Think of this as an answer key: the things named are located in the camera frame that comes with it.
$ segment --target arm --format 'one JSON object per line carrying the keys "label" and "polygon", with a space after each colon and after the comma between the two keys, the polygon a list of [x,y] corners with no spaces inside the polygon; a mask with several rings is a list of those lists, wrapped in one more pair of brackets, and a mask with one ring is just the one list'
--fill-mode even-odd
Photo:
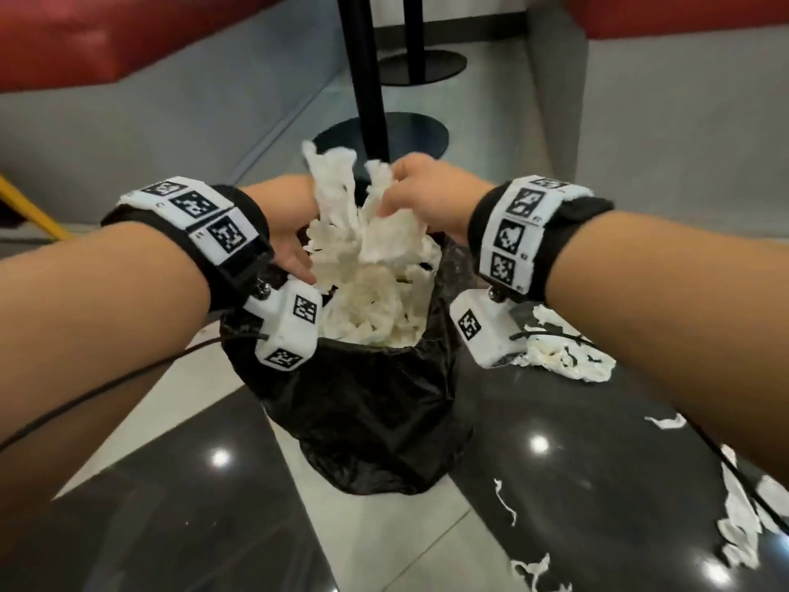
{"label": "arm", "polygon": [[[317,216],[312,183],[246,189],[279,265],[312,280],[295,231]],[[175,354],[208,314],[192,259],[143,224],[113,225],[0,262],[0,439],[108,380]],[[0,554],[145,396],[164,370],[75,408],[0,454]]]}
{"label": "arm", "polygon": [[[380,214],[412,208],[466,243],[493,185],[412,155]],[[559,254],[549,305],[681,411],[789,484],[789,246],[613,211]]]}

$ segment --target person's left hand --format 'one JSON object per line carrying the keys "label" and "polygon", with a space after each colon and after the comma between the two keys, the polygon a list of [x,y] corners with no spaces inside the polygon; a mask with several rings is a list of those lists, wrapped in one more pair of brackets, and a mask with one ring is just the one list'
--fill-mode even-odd
{"label": "person's left hand", "polygon": [[285,174],[242,187],[266,216],[275,264],[308,284],[316,282],[310,271],[312,260],[296,238],[296,232],[318,217],[314,186],[315,182],[307,174]]}

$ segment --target round black base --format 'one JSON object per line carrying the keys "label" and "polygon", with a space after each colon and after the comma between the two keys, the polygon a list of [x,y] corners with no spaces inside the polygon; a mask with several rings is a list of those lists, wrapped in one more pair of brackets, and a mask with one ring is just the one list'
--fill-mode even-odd
{"label": "round black base", "polygon": [[412,87],[437,83],[466,70],[468,60],[460,53],[445,49],[426,49],[424,64],[424,80],[411,79],[408,72],[408,58],[404,53],[384,58],[378,63],[381,84],[390,87]]}
{"label": "round black base", "polygon": [[[410,112],[387,112],[387,130],[389,135],[389,158],[395,162],[413,151],[432,156],[435,159],[444,155],[449,147],[449,131],[435,118]],[[367,196],[370,176],[365,169],[369,159],[365,145],[361,140],[361,128],[358,118],[340,122],[313,139],[318,153],[332,148],[349,148],[356,151],[358,157],[353,168],[353,176],[357,182],[357,201]]]}

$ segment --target black wristband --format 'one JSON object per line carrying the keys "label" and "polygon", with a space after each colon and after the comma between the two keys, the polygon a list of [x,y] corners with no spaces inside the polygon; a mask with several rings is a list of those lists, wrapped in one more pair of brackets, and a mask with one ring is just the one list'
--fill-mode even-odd
{"label": "black wristband", "polygon": [[[510,184],[511,181],[492,189],[482,198],[468,221],[468,248],[474,257],[474,268],[477,272],[479,272],[480,266],[482,238],[488,227],[488,221],[498,201],[507,192]],[[528,299],[545,303],[547,279],[559,253],[573,238],[579,228],[592,218],[613,209],[614,203],[612,201],[598,197],[578,197],[561,204],[545,225],[540,248],[534,257],[534,271],[528,293],[524,295],[508,289],[508,296],[516,301]],[[491,283],[495,286],[501,286],[498,282],[491,281]]]}
{"label": "black wristband", "polygon": [[152,211],[119,205],[102,220],[101,225],[105,227],[118,222],[142,222],[165,234],[189,255],[203,273],[211,291],[210,311],[213,312],[243,305],[256,282],[258,271],[271,263],[274,253],[268,242],[268,222],[260,206],[235,187],[212,185],[212,188],[231,201],[260,235],[248,241],[220,265],[213,265],[189,237],[190,232],[201,228],[205,222],[215,220],[215,215],[189,229],[182,230]]}

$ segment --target red upholstered bench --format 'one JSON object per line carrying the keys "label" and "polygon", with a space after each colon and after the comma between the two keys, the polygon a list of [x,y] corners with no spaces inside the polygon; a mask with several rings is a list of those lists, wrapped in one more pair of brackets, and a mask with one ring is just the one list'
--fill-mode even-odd
{"label": "red upholstered bench", "polygon": [[564,0],[592,39],[789,23],[789,0]]}
{"label": "red upholstered bench", "polygon": [[557,176],[789,236],[789,0],[542,0],[528,21]]}
{"label": "red upholstered bench", "polygon": [[0,174],[67,224],[235,182],[344,62],[337,0],[0,0]]}
{"label": "red upholstered bench", "polygon": [[281,0],[0,0],[0,91],[112,83]]}

